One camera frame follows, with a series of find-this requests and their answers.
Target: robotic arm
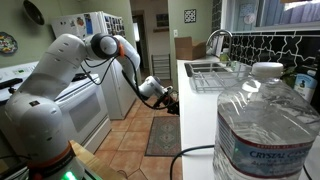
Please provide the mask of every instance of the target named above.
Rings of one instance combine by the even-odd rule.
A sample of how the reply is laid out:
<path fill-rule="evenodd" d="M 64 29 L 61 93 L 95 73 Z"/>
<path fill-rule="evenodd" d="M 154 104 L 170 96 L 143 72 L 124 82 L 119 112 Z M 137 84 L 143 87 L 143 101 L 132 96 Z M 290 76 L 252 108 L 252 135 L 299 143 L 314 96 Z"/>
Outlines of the robotic arm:
<path fill-rule="evenodd" d="M 83 167 L 62 131 L 62 113 L 54 99 L 72 81 L 83 60 L 118 56 L 125 79 L 143 102 L 155 94 L 158 101 L 152 108 L 164 103 L 169 113 L 179 114 L 178 102 L 169 96 L 172 88 L 163 88 L 158 78 L 149 76 L 137 85 L 135 73 L 140 57 L 122 36 L 96 34 L 81 40 L 61 35 L 5 107 L 30 157 L 30 179 L 61 179 L 67 172 L 82 179 Z"/>

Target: oven door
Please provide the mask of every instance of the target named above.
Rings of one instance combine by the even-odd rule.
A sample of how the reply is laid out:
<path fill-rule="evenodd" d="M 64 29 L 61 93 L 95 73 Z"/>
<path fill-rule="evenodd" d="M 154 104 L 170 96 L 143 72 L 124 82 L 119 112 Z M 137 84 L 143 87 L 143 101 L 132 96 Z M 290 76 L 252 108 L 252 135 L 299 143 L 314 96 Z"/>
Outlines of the oven door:
<path fill-rule="evenodd" d="M 107 119 L 107 105 L 101 86 L 92 82 L 55 101 L 63 114 L 63 129 L 69 140 L 85 144 Z"/>

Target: rug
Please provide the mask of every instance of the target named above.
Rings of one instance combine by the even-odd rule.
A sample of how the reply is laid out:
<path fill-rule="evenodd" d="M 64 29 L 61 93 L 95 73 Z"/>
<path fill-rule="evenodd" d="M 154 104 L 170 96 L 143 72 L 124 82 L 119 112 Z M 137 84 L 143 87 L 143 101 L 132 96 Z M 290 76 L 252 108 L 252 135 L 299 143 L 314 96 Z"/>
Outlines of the rug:
<path fill-rule="evenodd" d="M 181 151 L 179 116 L 154 117 L 145 156 L 175 156 Z"/>

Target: refrigerator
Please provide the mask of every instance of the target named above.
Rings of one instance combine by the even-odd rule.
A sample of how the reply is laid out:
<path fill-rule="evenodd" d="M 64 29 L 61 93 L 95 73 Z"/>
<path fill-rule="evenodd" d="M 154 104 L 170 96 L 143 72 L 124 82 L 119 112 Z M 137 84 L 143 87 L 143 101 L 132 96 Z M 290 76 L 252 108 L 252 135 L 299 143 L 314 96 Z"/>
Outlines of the refrigerator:
<path fill-rule="evenodd" d="M 54 18 L 51 21 L 53 32 L 57 37 L 61 34 L 73 34 L 79 38 L 96 34 L 107 33 L 125 37 L 123 20 L 111 14 L 90 12 Z M 102 61 L 88 61 L 89 65 L 97 65 Z M 110 61 L 96 68 L 90 68 L 85 62 L 82 66 L 91 73 L 99 74 L 103 78 Z M 103 83 L 101 84 L 110 119 L 124 119 L 135 101 L 136 95 L 122 75 L 122 66 L 113 61 Z"/>

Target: plastic water bottle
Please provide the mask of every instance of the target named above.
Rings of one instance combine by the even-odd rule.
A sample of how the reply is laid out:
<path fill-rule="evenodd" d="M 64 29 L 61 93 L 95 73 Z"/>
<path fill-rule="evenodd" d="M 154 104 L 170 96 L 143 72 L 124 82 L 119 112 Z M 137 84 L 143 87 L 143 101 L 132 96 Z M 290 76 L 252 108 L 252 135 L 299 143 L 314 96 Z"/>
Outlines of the plastic water bottle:
<path fill-rule="evenodd" d="M 298 179 L 320 129 L 319 114 L 279 80 L 280 63 L 255 63 L 252 77 L 223 91 L 215 179 Z"/>

